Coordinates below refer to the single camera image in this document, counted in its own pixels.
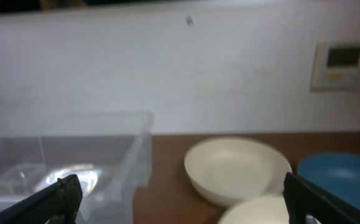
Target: thermostat screen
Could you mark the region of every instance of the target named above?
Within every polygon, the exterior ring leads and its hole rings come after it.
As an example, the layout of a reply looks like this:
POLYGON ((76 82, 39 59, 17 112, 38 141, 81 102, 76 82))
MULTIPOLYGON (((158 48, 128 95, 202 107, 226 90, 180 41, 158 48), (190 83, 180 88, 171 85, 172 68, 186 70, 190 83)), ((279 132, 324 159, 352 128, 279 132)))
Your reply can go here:
POLYGON ((329 49, 327 67, 357 67, 360 46, 335 47, 329 49))

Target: brown tabletop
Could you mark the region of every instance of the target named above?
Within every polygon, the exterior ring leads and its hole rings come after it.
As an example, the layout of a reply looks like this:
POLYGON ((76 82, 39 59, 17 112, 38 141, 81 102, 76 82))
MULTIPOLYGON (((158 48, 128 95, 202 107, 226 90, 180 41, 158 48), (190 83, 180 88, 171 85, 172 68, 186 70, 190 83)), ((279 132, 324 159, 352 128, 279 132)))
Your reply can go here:
MULTIPOLYGON (((336 134, 245 134, 277 148, 293 169, 300 159, 318 152, 340 151, 360 154, 360 133, 336 134)), ((192 188, 183 166, 190 146, 212 135, 154 136, 152 138, 152 177, 134 197, 134 224, 214 224, 224 209, 192 188)))

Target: thermostat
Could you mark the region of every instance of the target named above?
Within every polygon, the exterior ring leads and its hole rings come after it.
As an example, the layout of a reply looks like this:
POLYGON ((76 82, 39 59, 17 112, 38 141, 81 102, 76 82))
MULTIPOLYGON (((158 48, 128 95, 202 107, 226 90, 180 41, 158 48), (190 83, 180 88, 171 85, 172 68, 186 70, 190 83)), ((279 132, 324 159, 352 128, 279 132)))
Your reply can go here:
POLYGON ((311 89, 353 89, 360 77, 360 42, 320 43, 315 52, 311 89))

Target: transparent bin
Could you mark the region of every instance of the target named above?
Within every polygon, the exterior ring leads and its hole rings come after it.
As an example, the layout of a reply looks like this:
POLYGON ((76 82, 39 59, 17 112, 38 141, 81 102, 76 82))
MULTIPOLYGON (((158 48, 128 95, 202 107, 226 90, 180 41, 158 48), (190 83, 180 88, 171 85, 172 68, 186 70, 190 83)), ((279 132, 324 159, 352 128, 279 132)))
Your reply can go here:
POLYGON ((0 211, 77 174, 76 223, 132 223, 132 198, 151 172, 150 113, 0 118, 0 211))

